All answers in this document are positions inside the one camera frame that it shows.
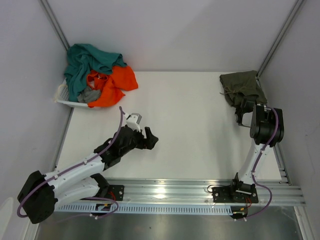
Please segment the olive green shorts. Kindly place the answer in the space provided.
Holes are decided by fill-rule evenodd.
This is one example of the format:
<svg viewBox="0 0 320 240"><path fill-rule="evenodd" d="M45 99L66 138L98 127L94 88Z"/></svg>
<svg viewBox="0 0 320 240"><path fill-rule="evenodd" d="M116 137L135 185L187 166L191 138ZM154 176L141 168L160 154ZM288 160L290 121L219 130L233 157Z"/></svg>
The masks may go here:
<svg viewBox="0 0 320 240"><path fill-rule="evenodd" d="M245 97L255 97L258 104L267 104L268 100L257 83L256 70L221 74L219 81L227 103L234 108L241 105Z"/></svg>

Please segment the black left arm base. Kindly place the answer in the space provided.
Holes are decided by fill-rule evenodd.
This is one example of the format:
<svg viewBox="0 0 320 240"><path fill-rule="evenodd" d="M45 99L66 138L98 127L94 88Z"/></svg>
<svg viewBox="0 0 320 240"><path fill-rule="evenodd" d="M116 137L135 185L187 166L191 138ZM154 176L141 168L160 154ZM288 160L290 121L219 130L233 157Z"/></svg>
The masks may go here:
<svg viewBox="0 0 320 240"><path fill-rule="evenodd" d="M124 185L109 185L108 187L101 188L94 197L107 198L114 201L123 201L125 193Z"/></svg>

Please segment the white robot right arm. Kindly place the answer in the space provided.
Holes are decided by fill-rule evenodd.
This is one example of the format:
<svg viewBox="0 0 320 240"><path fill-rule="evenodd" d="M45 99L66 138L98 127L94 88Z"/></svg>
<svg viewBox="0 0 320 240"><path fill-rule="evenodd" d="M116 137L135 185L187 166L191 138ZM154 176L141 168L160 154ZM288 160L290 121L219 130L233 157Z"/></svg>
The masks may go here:
<svg viewBox="0 0 320 240"><path fill-rule="evenodd" d="M246 114L251 114L249 136L252 142L244 164L228 189L228 196L234 202L254 194L255 180L264 160L285 134L282 109L245 99L236 111L236 121L241 126Z"/></svg>

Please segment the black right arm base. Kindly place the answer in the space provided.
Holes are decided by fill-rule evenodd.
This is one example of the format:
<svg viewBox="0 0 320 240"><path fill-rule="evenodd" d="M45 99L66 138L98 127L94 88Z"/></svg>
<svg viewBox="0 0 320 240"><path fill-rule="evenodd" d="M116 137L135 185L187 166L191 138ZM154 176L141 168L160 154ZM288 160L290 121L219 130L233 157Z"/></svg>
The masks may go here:
<svg viewBox="0 0 320 240"><path fill-rule="evenodd" d="M207 192L212 195L214 203L253 203L259 202L256 186L253 184L249 190L238 190L230 185L209 185Z"/></svg>

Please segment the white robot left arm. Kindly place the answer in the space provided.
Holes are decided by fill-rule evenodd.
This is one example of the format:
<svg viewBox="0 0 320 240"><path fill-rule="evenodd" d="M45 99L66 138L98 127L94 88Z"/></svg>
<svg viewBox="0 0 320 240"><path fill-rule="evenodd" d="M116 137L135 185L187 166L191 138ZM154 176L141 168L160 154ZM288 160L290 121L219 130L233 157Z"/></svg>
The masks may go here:
<svg viewBox="0 0 320 240"><path fill-rule="evenodd" d="M48 173L29 175L17 200L17 215L38 224L61 206L78 200L107 201L117 204L112 187L102 173L134 149L152 150L159 141L149 127L133 130L122 126L93 153L73 165Z"/></svg>

